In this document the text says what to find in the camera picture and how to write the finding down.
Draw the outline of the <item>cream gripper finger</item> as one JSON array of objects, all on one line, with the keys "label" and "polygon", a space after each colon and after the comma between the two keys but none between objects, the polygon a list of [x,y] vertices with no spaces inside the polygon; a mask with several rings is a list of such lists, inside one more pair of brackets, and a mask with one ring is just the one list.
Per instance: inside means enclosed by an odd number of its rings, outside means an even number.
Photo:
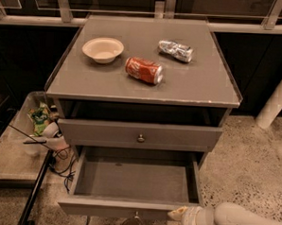
[{"label": "cream gripper finger", "polygon": [[176,210],[170,211],[167,213],[168,217],[172,220],[179,221],[182,219],[183,214],[186,212],[187,207],[182,206]]}]

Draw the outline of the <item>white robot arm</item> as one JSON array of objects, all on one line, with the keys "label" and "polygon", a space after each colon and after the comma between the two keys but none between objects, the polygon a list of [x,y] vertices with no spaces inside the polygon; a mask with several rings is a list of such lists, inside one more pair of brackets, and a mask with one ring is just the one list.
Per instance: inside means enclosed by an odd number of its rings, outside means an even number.
[{"label": "white robot arm", "polygon": [[[268,128],[281,110],[282,80],[256,117],[256,123],[263,129]],[[175,225],[282,225],[232,202],[218,204],[215,208],[183,206],[167,214],[176,222]]]}]

